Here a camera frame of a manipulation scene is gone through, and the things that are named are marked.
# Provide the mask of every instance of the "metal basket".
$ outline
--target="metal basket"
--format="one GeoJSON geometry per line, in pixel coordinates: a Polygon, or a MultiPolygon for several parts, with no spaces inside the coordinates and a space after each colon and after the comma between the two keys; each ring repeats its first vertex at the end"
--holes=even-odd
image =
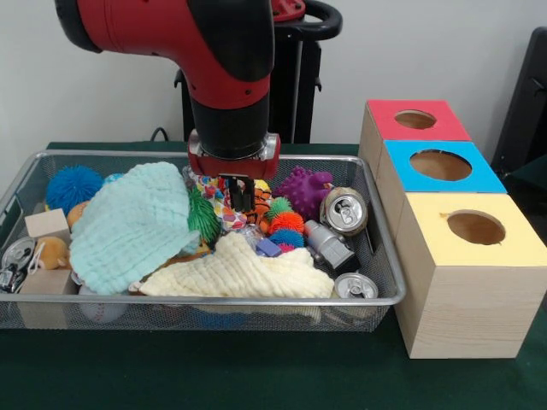
{"type": "MultiPolygon", "coordinates": [[[[26,235],[24,217],[44,210],[49,180],[66,166],[85,165],[104,177],[147,162],[171,162],[181,168],[184,153],[49,150],[31,157],[0,201],[0,254],[26,235]]],[[[391,305],[400,302],[405,284],[372,174],[352,156],[282,155],[279,171],[268,181],[277,186],[294,166],[328,171],[337,186],[350,186],[369,211],[366,231],[349,240],[361,273],[379,288],[377,299],[243,299],[149,296],[0,295],[0,329],[98,330],[245,330],[373,331],[391,305]],[[107,312],[89,319],[92,310],[107,312]],[[109,321],[108,312],[120,316],[109,321]]],[[[326,266],[318,266],[332,278],[326,266]]]]}

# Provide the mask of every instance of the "yellow box top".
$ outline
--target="yellow box top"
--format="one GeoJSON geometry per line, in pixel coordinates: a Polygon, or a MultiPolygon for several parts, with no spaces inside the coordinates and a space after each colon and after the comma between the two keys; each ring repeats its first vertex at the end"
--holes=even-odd
{"type": "Polygon", "coordinates": [[[407,198],[438,266],[547,267],[547,248],[508,195],[407,198]]]}

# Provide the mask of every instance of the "small wooden cube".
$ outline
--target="small wooden cube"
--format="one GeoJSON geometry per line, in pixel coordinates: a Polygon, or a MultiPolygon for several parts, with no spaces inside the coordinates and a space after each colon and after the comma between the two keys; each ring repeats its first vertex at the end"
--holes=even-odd
{"type": "Polygon", "coordinates": [[[376,179],[392,237],[405,192],[506,193],[473,143],[385,141],[376,179]]]}
{"type": "Polygon", "coordinates": [[[25,224],[29,237],[58,237],[70,244],[70,229],[62,209],[27,216],[25,224]]]}
{"type": "Polygon", "coordinates": [[[365,107],[359,156],[374,179],[387,140],[470,141],[446,101],[370,100],[365,107]]]}
{"type": "Polygon", "coordinates": [[[547,290],[547,248],[504,194],[409,193],[396,305],[410,358],[514,358],[547,290]]]}
{"type": "MultiPolygon", "coordinates": [[[[78,286],[70,278],[71,271],[38,269],[28,274],[21,295],[76,295],[78,286]]],[[[27,329],[67,329],[65,305],[45,302],[17,302],[27,329]]]]}

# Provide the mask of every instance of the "cream towel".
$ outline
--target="cream towel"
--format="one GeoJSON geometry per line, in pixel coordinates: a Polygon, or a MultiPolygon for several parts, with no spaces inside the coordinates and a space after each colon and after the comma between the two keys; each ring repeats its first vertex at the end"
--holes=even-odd
{"type": "Polygon", "coordinates": [[[314,268],[308,250],[265,258],[243,235],[231,232],[213,255],[165,267],[139,290],[149,296],[328,298],[333,286],[326,273],[314,268]]]}

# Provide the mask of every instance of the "circular hole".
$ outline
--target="circular hole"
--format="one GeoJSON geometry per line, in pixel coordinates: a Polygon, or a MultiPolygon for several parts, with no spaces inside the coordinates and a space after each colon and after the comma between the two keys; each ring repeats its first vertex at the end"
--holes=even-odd
{"type": "Polygon", "coordinates": [[[478,211],[458,211],[449,216],[448,226],[458,237],[470,243],[493,245],[505,238],[501,222],[478,211]]]}
{"type": "Polygon", "coordinates": [[[439,149],[426,149],[410,157],[410,165],[427,177],[443,181],[459,181],[472,171],[471,164],[457,154],[439,149]]]}
{"type": "Polygon", "coordinates": [[[401,111],[395,115],[395,121],[406,126],[407,128],[414,128],[415,130],[426,130],[431,128],[437,122],[437,119],[431,114],[417,109],[407,109],[401,111]]]}

